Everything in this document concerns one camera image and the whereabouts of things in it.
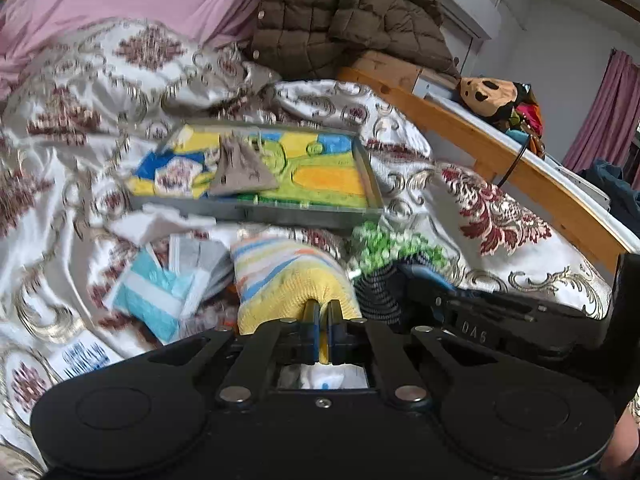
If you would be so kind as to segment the person's hand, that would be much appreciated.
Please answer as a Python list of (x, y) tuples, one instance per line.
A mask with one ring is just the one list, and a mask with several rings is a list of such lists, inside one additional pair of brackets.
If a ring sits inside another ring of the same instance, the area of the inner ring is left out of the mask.
[(626, 410), (620, 416), (612, 440), (606, 449), (601, 471), (605, 479), (625, 479), (639, 449), (639, 428), (634, 415)]

